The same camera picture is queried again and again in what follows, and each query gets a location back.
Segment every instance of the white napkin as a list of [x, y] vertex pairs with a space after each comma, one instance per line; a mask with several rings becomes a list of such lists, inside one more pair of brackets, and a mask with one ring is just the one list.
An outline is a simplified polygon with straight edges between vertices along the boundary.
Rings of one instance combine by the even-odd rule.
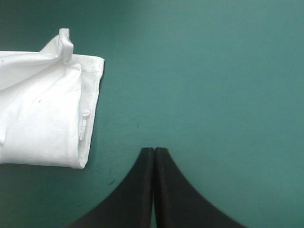
[[0, 52], [0, 163], [84, 168], [103, 68], [66, 28], [40, 52]]

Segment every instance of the black curved object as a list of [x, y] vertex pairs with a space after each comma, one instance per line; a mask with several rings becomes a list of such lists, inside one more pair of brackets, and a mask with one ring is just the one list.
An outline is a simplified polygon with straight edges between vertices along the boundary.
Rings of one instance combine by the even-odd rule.
[[154, 204], [157, 228], [244, 228], [191, 186], [165, 148], [155, 150]]
[[152, 212], [154, 149], [141, 150], [119, 186], [67, 228], [149, 228]]

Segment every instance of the folded white fabric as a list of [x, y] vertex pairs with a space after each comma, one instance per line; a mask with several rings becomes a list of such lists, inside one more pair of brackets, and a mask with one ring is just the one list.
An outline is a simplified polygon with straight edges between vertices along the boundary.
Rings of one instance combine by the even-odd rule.
[[0, 163], [84, 168], [103, 68], [66, 28], [40, 52], [0, 52]]

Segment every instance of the cloth fold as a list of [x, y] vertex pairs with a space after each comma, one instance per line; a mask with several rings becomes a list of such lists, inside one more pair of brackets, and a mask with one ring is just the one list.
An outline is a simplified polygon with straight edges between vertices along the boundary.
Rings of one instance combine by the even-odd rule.
[[66, 28], [40, 52], [0, 52], [0, 163], [84, 168], [103, 68]]

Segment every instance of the green tabletop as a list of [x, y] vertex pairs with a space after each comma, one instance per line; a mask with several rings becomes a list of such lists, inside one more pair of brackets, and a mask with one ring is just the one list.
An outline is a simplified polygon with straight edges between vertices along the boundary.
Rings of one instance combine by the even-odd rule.
[[1, 227], [68, 224], [156, 146], [238, 222], [303, 227], [303, 22], [303, 1], [0, 0], [0, 50], [70, 28], [106, 60], [86, 168], [0, 165]]

